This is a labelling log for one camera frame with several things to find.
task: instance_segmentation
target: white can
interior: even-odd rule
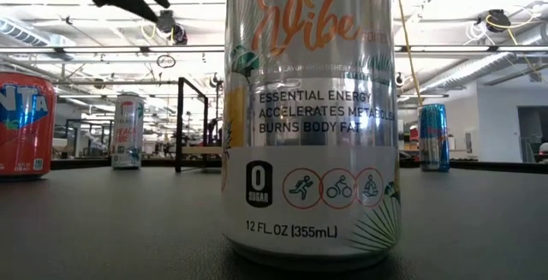
[[[116,98],[112,168],[140,168],[144,115],[145,100],[136,93],[125,92]]]
[[[390,0],[227,0],[223,232],[269,265],[348,269],[400,235]]]

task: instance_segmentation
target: black table surface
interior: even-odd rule
[[[402,239],[371,268],[280,271],[221,235],[220,174],[53,171],[0,183],[0,279],[547,279],[548,176],[402,170]]]

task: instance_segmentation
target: blue can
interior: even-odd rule
[[[449,171],[449,141],[445,105],[419,107],[420,168],[423,171]]]

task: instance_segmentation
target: red bull can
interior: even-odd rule
[[[423,171],[447,172],[450,168],[445,105],[419,107],[420,167]]]
[[[227,0],[223,232],[300,270],[375,264],[400,236],[390,0]]]
[[[48,80],[0,72],[0,181],[50,172],[55,105]]]
[[[136,93],[125,92],[116,98],[112,168],[140,168],[144,114],[145,100]]]

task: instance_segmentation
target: exposed ceiling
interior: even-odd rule
[[[0,0],[0,17],[6,17],[28,24],[43,33],[55,33],[69,39],[69,45],[77,46],[125,46],[125,45],[169,45],[169,35],[153,31],[150,22],[136,15],[114,7],[97,8],[92,0]],[[146,0],[153,10],[161,6]],[[485,17],[489,9],[503,9],[520,33],[548,20],[548,0],[402,0],[404,20],[407,22],[409,42],[412,45],[492,45],[509,40],[507,33],[491,33],[475,27],[479,15]],[[189,45],[223,45],[225,0],[170,0],[176,20],[188,33]],[[397,0],[392,0],[395,44],[404,45],[402,18]],[[0,36],[0,45],[23,45],[11,38]],[[49,57],[11,56],[26,63],[61,74],[61,63],[53,63]],[[150,80],[152,74],[159,80],[176,80],[184,75],[202,92],[214,94],[209,80],[213,74],[223,75],[223,53],[174,54],[176,66],[161,69],[156,64],[158,54],[98,54],[75,55],[74,61],[65,65],[65,74],[71,79],[91,80]],[[417,57],[414,69],[420,82],[427,82],[447,69],[465,61],[457,56]],[[409,78],[411,70],[405,56],[396,59],[396,72]],[[404,89],[411,88],[407,81]],[[81,86],[78,92],[116,93],[132,90],[150,94],[176,94],[174,86],[107,86],[96,90],[92,86]],[[188,101],[188,110],[201,111],[197,100]],[[200,122],[195,123],[200,130]]]

